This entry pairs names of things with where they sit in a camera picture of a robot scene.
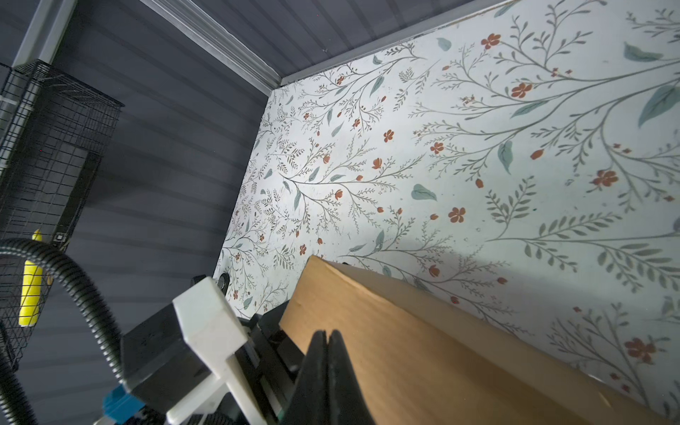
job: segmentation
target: metal trim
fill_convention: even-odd
[[[12,67],[39,59],[52,63],[77,0],[40,0]]]
[[[141,0],[194,43],[267,96],[281,77],[191,0]]]
[[[285,86],[286,84],[302,80],[303,78],[310,77],[312,75],[318,74],[319,72],[328,71],[329,69],[338,67],[364,56],[380,52],[381,50],[385,50],[386,48],[390,48],[396,44],[403,43],[404,41],[408,41],[419,35],[429,33],[439,27],[442,27],[443,25],[472,18],[478,14],[493,10],[509,3],[515,3],[516,1],[519,0],[473,0],[470,3],[465,3],[464,5],[458,6],[448,12],[444,12],[430,19],[426,19],[415,25],[404,28],[403,30],[386,35],[385,37],[357,47],[356,49],[352,49],[349,52],[339,54],[338,56],[328,59],[327,61],[323,61],[303,69],[302,71],[288,75],[287,77],[283,78],[281,85]]]

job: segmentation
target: yellow object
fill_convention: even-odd
[[[42,241],[40,229],[33,233],[34,241]],[[43,271],[34,262],[24,262],[24,285],[21,288],[21,309],[19,310],[19,326],[35,326],[40,310],[40,286]]]

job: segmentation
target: white bracket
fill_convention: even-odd
[[[266,425],[234,356],[248,336],[215,281],[206,277],[173,299],[173,305],[184,341],[212,374],[168,411],[168,422],[179,425],[193,413],[212,413],[228,389],[250,425]]]

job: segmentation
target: floral patterned panel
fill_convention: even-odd
[[[506,3],[275,90],[215,271],[231,305],[347,262],[680,422],[678,6]]]

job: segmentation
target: black wire mesh basket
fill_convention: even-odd
[[[0,239],[65,250],[123,104],[42,61],[0,65],[0,78]],[[14,370],[51,284],[0,258],[0,352]]]

